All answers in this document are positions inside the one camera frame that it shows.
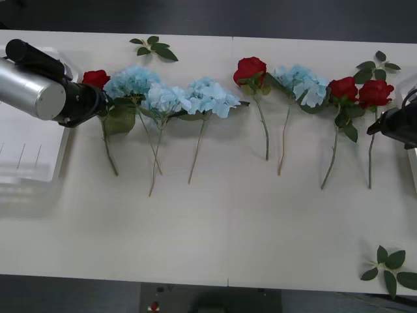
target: loose leaf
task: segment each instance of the loose leaf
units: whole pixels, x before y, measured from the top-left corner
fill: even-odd
[[[366,271],[362,277],[360,278],[360,280],[373,280],[376,276],[378,275],[378,268],[374,267],[373,269],[370,269],[368,271]]]
[[[155,52],[165,59],[175,62],[178,61],[178,58],[175,56],[175,54],[168,48],[155,48]]]
[[[405,251],[400,250],[391,254],[388,259],[386,259],[385,265],[389,269],[399,269],[403,266],[405,261]]]
[[[158,41],[159,41],[158,36],[150,36],[148,38],[148,44],[150,44],[150,45],[156,44]]]
[[[377,67],[374,61],[366,61],[363,63],[360,63],[357,68],[359,68],[360,70],[363,70],[365,68],[375,68]]]
[[[264,84],[262,86],[262,95],[267,96],[271,92],[271,85]]]
[[[150,51],[147,48],[140,47],[139,49],[137,49],[136,55],[145,55],[145,54],[150,54]]]
[[[385,250],[383,246],[379,246],[377,251],[378,264],[386,262],[386,259],[388,259],[388,252]]]
[[[389,271],[384,271],[384,278],[388,293],[391,298],[395,299],[395,295],[397,294],[397,280],[395,279],[395,276]]]
[[[357,72],[354,76],[354,82],[357,84],[366,83],[368,80],[372,79],[372,70],[370,68],[365,68]]]
[[[129,42],[131,42],[132,44],[143,44],[142,40],[136,38],[130,39]]]
[[[398,282],[408,289],[417,290],[417,274],[411,272],[400,272],[397,274]]]
[[[386,55],[385,55],[385,53],[384,53],[384,52],[381,52],[381,51],[378,51],[378,52],[375,54],[375,57],[377,57],[377,59],[378,59],[379,61],[381,61],[381,62],[384,62],[384,61],[386,60]]]
[[[155,115],[151,111],[145,109],[143,106],[139,106],[138,109],[140,113],[142,113],[144,116],[150,117],[151,119],[154,120],[155,123],[158,124],[158,120],[156,119]]]
[[[358,131],[353,125],[347,125],[343,127],[343,131],[345,132],[346,136],[354,143],[358,141]]]
[[[351,119],[354,119],[365,115],[366,110],[362,109],[359,105],[355,104],[353,106],[347,106],[345,108],[345,113]]]
[[[386,80],[386,72],[384,70],[375,70],[374,75],[376,80]]]
[[[385,63],[384,66],[386,68],[390,68],[392,70],[401,70],[401,67],[399,67],[398,65],[393,64],[393,63]]]
[[[151,50],[155,50],[156,48],[169,48],[168,44],[161,44],[160,42],[157,42],[156,44],[153,44],[151,46]]]
[[[204,114],[201,112],[196,112],[195,114],[185,114],[177,116],[178,119],[182,119],[183,121],[198,121],[199,119],[204,119]]]

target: flower head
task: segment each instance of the flower head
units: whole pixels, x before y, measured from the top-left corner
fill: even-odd
[[[121,98],[130,95],[145,95],[152,83],[159,83],[159,76],[147,68],[133,65],[115,73],[105,84],[104,91],[111,98]]]
[[[394,86],[388,85],[384,80],[368,80],[359,90],[360,106],[366,109],[370,106],[385,106],[392,101],[390,93]]]
[[[227,93],[223,87],[209,77],[192,82],[188,86],[189,99],[192,104],[189,114],[212,110],[221,118],[229,115],[230,108],[240,105],[239,99]]]
[[[254,77],[260,72],[263,73],[261,77],[259,77],[259,83],[262,85],[266,75],[266,64],[257,57],[245,57],[239,61],[237,71],[233,75],[233,80],[241,86],[243,83],[239,83],[238,80]]]
[[[142,106],[150,110],[157,118],[162,119],[181,109],[189,110],[191,102],[186,93],[179,87],[168,87],[160,83],[153,83]]]
[[[284,88],[293,92],[297,100],[305,94],[301,101],[302,106],[314,108],[322,104],[326,97],[328,80],[314,74],[306,67],[294,65],[290,70],[280,67],[276,68],[272,75]]]
[[[83,77],[83,83],[92,85],[103,90],[103,86],[110,80],[110,76],[107,76],[105,70],[91,70],[85,72]]]
[[[358,94],[353,77],[345,77],[341,80],[332,80],[328,86],[332,90],[332,95],[342,98],[346,96],[350,101],[355,102]]]

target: dark floor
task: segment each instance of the dark floor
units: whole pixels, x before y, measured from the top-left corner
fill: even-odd
[[[41,31],[417,43],[416,17],[416,0],[0,0],[0,29]],[[140,299],[140,283],[0,275],[0,313],[131,313]],[[282,303],[285,313],[399,312],[340,293],[283,291]]]
[[[0,0],[10,29],[417,43],[416,0]]]

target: robotic arm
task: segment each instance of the robotic arm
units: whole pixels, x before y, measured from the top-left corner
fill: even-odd
[[[28,43],[11,40],[6,55],[0,58],[0,101],[71,128],[106,109],[99,88],[72,82],[66,65]]]

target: silver cylinder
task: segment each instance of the silver cylinder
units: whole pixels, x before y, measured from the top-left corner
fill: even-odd
[[[62,85],[0,58],[0,101],[45,121],[65,105]]]

